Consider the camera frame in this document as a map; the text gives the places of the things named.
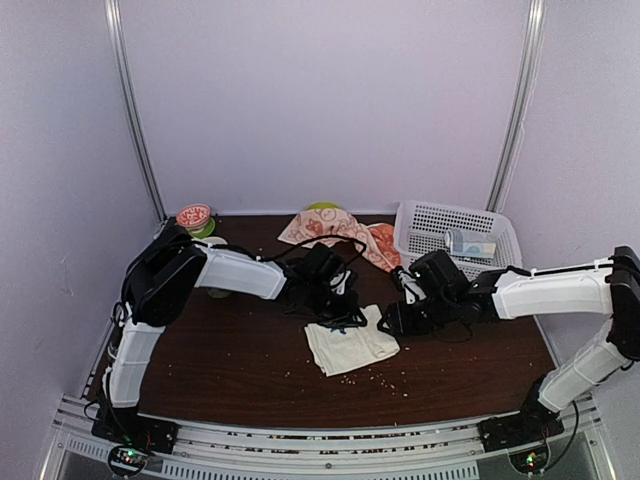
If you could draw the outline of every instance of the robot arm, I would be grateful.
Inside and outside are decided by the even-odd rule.
[[[138,417],[140,386],[154,347],[182,313],[197,287],[241,292],[265,300],[301,305],[320,324],[330,327],[366,325],[351,286],[355,273],[344,260],[316,243],[302,258],[268,261],[241,248],[205,245],[172,227],[129,266],[121,302],[114,314],[117,337],[109,347],[110,365],[102,378],[102,398],[93,433],[109,440],[129,437],[170,451],[175,428],[169,422],[145,424]]]
[[[469,282],[444,251],[394,272],[406,300],[391,305],[378,328],[393,335],[427,334],[460,321],[495,322],[526,315],[595,312],[611,315],[572,359],[532,386],[519,413],[479,425],[486,451],[561,433],[558,413],[620,367],[640,359],[640,261],[628,247],[574,267],[483,272]]]

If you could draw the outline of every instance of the orange patterned cloth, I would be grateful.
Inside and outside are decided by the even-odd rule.
[[[339,208],[300,212],[280,234],[278,240],[295,244],[322,235],[342,235],[365,242],[367,250],[363,257],[387,272],[401,265],[400,254],[393,247],[392,225],[386,223],[363,225],[353,215]],[[331,247],[341,240],[319,241]]]

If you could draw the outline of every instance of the white wall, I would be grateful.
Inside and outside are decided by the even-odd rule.
[[[0,478],[32,478],[154,215],[102,2],[0,2]]]
[[[547,2],[540,71],[504,213],[526,266],[640,251],[640,3]],[[601,326],[597,316],[544,319],[562,358]],[[640,368],[597,391],[623,479],[640,465]]]
[[[169,212],[484,208],[527,0],[124,0]]]

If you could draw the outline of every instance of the white plastic basket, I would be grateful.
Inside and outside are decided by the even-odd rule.
[[[469,280],[481,272],[509,265],[522,266],[522,254],[511,222],[503,215],[470,208],[435,203],[404,201],[398,207],[393,244],[408,268],[415,260],[433,250],[447,250],[444,232],[461,228],[490,233],[497,240],[492,259],[451,257]]]

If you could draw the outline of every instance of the brown wooden surface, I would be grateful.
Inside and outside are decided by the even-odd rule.
[[[273,254],[291,217],[227,217],[216,233]],[[361,221],[393,222],[389,217]],[[352,247],[338,251],[348,257]],[[361,305],[398,299],[387,274],[353,264]],[[182,317],[160,338],[144,379],[142,413],[269,427],[403,425],[496,414],[518,408],[529,386],[553,368],[532,319],[478,325],[472,340],[401,339],[393,358],[326,378],[313,363],[307,318],[246,295],[215,300],[194,291]],[[464,338],[451,326],[442,340]]]

